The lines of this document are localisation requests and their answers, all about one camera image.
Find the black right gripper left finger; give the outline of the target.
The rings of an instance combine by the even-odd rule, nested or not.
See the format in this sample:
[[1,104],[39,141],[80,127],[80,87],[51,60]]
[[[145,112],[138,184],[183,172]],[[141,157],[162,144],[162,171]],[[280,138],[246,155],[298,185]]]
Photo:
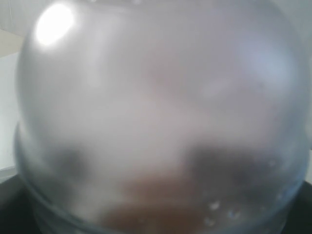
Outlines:
[[0,234],[38,234],[22,181],[14,176],[0,184]]

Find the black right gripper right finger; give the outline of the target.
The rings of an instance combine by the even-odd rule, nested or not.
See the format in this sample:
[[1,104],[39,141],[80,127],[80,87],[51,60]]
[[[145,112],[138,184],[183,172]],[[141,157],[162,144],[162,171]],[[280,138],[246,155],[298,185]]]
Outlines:
[[304,181],[299,186],[282,190],[283,198],[292,198],[290,212],[282,225],[280,234],[312,233],[312,185]]

